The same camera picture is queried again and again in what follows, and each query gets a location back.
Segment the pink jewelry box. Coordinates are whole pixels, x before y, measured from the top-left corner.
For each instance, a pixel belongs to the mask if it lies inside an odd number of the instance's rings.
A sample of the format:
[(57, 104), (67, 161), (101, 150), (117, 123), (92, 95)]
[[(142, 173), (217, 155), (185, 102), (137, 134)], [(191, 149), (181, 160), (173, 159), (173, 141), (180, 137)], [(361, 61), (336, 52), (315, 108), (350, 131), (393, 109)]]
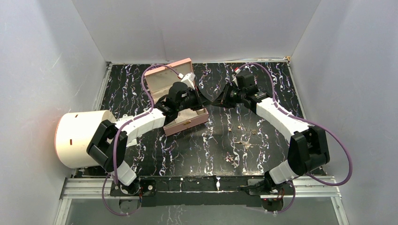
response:
[[(162, 96), (168, 94), (173, 83), (186, 80), (185, 78), (178, 77), (178, 75), (188, 75), (191, 83), (195, 84), (190, 58), (170, 63), (168, 66), (172, 67), (175, 72), (167, 67), (158, 67), (150, 69), (145, 73), (148, 89), (154, 102), (157, 102)], [(205, 108), (196, 111), (185, 109), (178, 112), (177, 118), (165, 125), (163, 129), (165, 134), (169, 136), (207, 122), (208, 116), (209, 113)]]

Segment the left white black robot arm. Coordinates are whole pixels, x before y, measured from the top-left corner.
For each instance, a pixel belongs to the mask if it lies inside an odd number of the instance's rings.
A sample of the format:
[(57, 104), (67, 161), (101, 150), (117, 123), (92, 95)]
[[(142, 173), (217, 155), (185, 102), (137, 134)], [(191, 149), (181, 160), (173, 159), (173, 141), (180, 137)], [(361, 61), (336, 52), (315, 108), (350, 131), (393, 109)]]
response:
[(201, 110), (211, 104), (199, 87), (189, 87), (183, 82), (175, 82), (168, 94), (159, 98), (151, 112), (142, 113), (125, 122), (102, 121), (86, 149), (107, 173), (114, 176), (115, 183), (122, 183), (122, 189), (129, 195), (140, 190), (136, 173), (125, 162), (127, 144), (137, 137), (168, 125), (182, 110)]

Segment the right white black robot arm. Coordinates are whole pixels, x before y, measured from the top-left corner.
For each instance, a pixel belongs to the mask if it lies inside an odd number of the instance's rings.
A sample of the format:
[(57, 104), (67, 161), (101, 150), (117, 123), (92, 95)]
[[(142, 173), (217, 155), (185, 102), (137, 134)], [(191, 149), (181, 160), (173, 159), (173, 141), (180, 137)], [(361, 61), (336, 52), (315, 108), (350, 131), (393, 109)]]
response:
[(330, 161), (325, 130), (283, 113), (283, 108), (270, 95), (259, 90), (255, 77), (250, 72), (238, 73), (212, 102), (213, 106), (222, 108), (234, 108), (238, 104), (243, 104), (265, 119), (289, 141), (287, 159), (265, 172), (263, 181), (241, 187), (241, 190), (257, 189), (277, 194), (283, 188), (283, 183), (303, 176)]

